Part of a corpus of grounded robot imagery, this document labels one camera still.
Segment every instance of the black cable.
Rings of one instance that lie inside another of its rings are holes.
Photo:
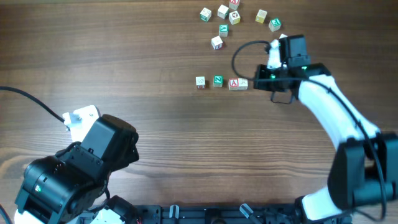
[[[94,207],[94,208],[87,208],[87,212],[99,212],[100,210],[104,209],[104,207],[106,206],[107,202],[111,199],[111,194],[108,190],[108,187],[105,188],[105,195],[106,195],[106,199],[102,202],[101,205]]]
[[[11,91],[14,93],[19,93],[23,96],[28,97],[29,99],[31,99],[32,101],[34,101],[35,103],[37,103],[38,105],[40,105],[41,107],[43,107],[43,109],[45,109],[47,112],[49,112],[52,116],[54,116],[55,118],[57,118],[59,121],[61,121],[62,123],[65,121],[63,118],[61,118],[58,114],[56,114],[54,111],[52,111],[47,105],[45,105],[43,102],[41,102],[39,99],[37,99],[36,97],[30,95],[29,93],[22,91],[20,89],[17,88],[13,88],[13,87],[8,87],[8,86],[0,86],[0,90],[6,90],[6,91]]]
[[[59,157],[65,155],[67,152],[71,151],[71,149],[73,147],[75,147],[76,145],[80,145],[80,144],[81,144],[80,141],[75,141],[75,142],[71,143],[66,149],[62,149],[61,151],[56,152],[54,156],[59,158]]]
[[[1,205],[0,205],[0,214],[3,217],[4,221],[6,221],[6,224],[12,224],[10,217],[8,216],[7,212]]]
[[[269,45],[268,41],[265,40],[255,40],[255,41],[251,41],[248,42],[242,46],[240,46],[234,53],[234,55],[232,56],[232,62],[231,62],[231,66],[232,66],[232,70],[233,72],[236,74],[236,76],[238,76],[239,78],[245,78],[247,80],[253,81],[253,82],[280,82],[280,81],[303,81],[303,82],[310,82],[310,83],[314,83],[318,86],[321,86],[322,88],[324,88],[328,93],[331,93],[339,102],[341,105],[343,105],[344,109],[348,112],[348,114],[352,117],[353,121],[355,122],[355,125],[357,127],[359,127],[359,129],[361,130],[361,132],[363,133],[364,139],[366,144],[368,145],[368,147],[370,148],[371,152],[372,152],[372,156],[374,158],[374,161],[376,163],[376,169],[377,169],[377,175],[379,177],[379,181],[380,181],[380,190],[381,190],[381,217],[379,219],[374,218],[372,216],[370,216],[369,214],[362,212],[356,208],[353,209],[354,212],[358,212],[362,215],[364,215],[365,217],[369,218],[370,220],[374,221],[374,222],[381,222],[383,221],[383,219],[386,217],[386,211],[387,211],[387,196],[386,196],[386,185],[384,182],[384,178],[383,178],[383,173],[382,173],[382,168],[381,168],[381,164],[380,164],[380,160],[379,160],[379,156],[377,155],[377,152],[375,150],[375,148],[373,147],[368,134],[366,133],[365,129],[363,128],[363,125],[361,124],[361,122],[355,117],[354,113],[350,110],[350,108],[347,106],[347,104],[328,86],[308,79],[308,78],[274,78],[274,79],[255,79],[255,78],[248,78],[245,77],[241,74],[238,73],[238,71],[235,68],[235,58],[237,56],[237,54],[245,47],[247,47],[248,45],[252,45],[252,44],[267,44]],[[284,63],[286,61],[286,58],[283,59],[281,66],[280,66],[280,70],[283,71],[284,69]]]

